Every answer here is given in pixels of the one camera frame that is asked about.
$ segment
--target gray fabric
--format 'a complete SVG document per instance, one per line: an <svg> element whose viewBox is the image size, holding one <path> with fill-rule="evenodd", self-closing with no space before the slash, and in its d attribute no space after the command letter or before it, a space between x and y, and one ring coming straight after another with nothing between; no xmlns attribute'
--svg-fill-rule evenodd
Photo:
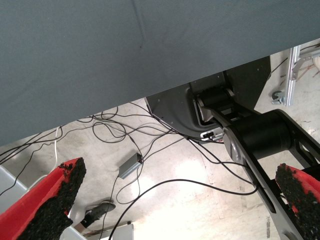
<svg viewBox="0 0 320 240"><path fill-rule="evenodd" d="M320 1L0 1L0 145L320 37Z"/></svg>

